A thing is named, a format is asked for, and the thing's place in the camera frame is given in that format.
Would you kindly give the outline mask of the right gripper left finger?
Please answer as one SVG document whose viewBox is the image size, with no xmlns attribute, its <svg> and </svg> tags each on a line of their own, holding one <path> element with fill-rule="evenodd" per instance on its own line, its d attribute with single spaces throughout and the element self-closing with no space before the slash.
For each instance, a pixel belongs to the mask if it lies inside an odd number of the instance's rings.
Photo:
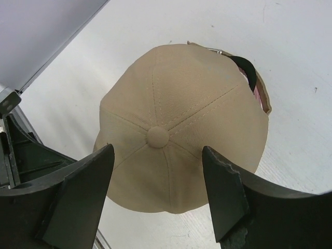
<svg viewBox="0 0 332 249">
<path fill-rule="evenodd" d="M 92 248 L 113 171 L 114 149 L 1 189 L 1 248 Z"/>
</svg>

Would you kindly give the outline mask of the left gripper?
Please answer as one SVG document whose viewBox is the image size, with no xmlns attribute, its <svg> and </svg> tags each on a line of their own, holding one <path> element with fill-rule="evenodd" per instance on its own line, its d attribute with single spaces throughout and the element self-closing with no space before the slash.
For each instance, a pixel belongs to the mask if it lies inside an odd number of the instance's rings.
<svg viewBox="0 0 332 249">
<path fill-rule="evenodd" d="M 1 188 L 15 188 L 64 168 L 76 160 L 40 143 L 13 114 L 3 117 L 1 132 Z"/>
</svg>

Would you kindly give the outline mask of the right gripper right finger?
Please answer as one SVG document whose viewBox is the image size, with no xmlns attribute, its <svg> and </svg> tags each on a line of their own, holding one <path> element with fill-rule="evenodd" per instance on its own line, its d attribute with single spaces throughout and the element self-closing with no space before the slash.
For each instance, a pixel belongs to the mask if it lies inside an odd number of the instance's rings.
<svg viewBox="0 0 332 249">
<path fill-rule="evenodd" d="M 209 146 L 202 163 L 221 248 L 331 248 L 331 192 L 314 195 L 274 184 Z"/>
</svg>

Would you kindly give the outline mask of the beige baseball cap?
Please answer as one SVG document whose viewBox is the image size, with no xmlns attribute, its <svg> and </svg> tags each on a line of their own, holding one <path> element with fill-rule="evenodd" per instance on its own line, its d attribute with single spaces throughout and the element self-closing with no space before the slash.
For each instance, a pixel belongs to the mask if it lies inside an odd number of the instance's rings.
<svg viewBox="0 0 332 249">
<path fill-rule="evenodd" d="M 161 45 L 105 94 L 94 149 L 114 147 L 109 199 L 144 213 L 181 214 L 206 205 L 205 146 L 256 172 L 272 107 L 259 73 L 263 109 L 229 56 L 191 42 Z"/>
</svg>

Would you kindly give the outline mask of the pink baseball cap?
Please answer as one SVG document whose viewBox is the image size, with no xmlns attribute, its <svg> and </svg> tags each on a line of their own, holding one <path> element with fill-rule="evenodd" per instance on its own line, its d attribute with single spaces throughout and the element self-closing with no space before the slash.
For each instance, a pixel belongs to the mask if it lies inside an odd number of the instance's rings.
<svg viewBox="0 0 332 249">
<path fill-rule="evenodd" d="M 240 68 L 240 67 L 239 67 L 239 71 L 243 75 L 244 79 L 247 82 L 249 82 L 249 79 L 248 79 L 248 76 L 247 76 L 246 72 L 242 68 Z M 260 97 L 259 90 L 257 88 L 257 86 L 258 86 L 258 73 L 257 73 L 257 71 L 255 71 L 255 74 L 256 74 L 256 85 L 255 85 L 255 89 L 254 89 L 253 95 L 254 95 L 256 101 L 260 104 L 261 109 L 263 109 L 262 100 L 261 100 L 261 97 Z"/>
</svg>

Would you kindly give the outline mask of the black cap gold logo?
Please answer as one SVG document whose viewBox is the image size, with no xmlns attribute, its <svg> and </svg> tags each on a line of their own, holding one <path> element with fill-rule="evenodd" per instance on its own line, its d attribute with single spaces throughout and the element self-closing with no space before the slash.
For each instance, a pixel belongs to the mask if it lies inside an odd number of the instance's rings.
<svg viewBox="0 0 332 249">
<path fill-rule="evenodd" d="M 254 92 L 257 83 L 257 74 L 253 64 L 243 57 L 229 56 L 229 58 L 245 73 L 248 79 L 248 85 L 251 91 Z"/>
</svg>

